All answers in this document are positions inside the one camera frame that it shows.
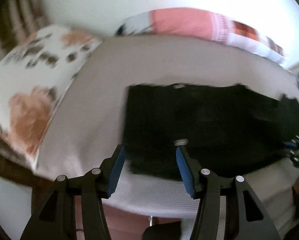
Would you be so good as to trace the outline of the black pants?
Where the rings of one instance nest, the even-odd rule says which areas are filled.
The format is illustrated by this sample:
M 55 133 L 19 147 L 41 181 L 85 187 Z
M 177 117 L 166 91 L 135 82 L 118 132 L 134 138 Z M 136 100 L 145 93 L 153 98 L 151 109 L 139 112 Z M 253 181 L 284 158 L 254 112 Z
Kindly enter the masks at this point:
M 221 177 L 249 174 L 284 157 L 299 135 L 299 102 L 269 98 L 243 85 L 135 85 L 127 94 L 122 142 L 130 169 L 180 180 L 176 141 Z

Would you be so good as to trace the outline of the pink plaid long pillow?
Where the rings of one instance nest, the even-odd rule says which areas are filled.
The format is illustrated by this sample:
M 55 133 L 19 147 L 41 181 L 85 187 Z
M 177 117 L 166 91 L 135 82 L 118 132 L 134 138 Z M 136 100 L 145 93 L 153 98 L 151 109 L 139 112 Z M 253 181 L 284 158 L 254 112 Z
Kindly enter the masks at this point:
M 279 65 L 286 61 L 283 49 L 258 30 L 226 16 L 194 8 L 151 10 L 127 18 L 117 36 L 177 35 L 200 38 L 236 47 Z

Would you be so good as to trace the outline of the beige textured bed sheet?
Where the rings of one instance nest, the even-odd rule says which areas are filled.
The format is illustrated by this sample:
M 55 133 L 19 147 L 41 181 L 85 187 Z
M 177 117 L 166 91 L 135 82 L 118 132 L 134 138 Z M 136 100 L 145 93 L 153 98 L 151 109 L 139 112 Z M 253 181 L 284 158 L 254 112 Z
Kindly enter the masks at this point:
M 295 76 L 241 49 L 190 37 L 141 35 L 106 39 L 67 91 L 39 150 L 35 174 L 56 179 L 85 174 L 109 157 L 120 141 L 126 87 L 137 83 L 237 83 L 265 96 L 299 100 Z M 124 165 L 118 187 L 104 203 L 163 218 L 194 218 L 198 201 L 181 182 L 132 174 Z M 287 159 L 247 175 L 281 237 L 297 221 L 292 185 L 299 170 Z

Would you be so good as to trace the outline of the white floral pillow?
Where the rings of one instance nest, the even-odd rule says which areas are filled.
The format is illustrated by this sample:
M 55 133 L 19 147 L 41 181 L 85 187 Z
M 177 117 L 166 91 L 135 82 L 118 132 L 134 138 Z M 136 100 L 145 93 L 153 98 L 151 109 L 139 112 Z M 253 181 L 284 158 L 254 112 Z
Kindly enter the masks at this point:
M 35 168 L 64 95 L 102 38 L 59 25 L 38 30 L 0 61 L 0 139 L 5 157 Z

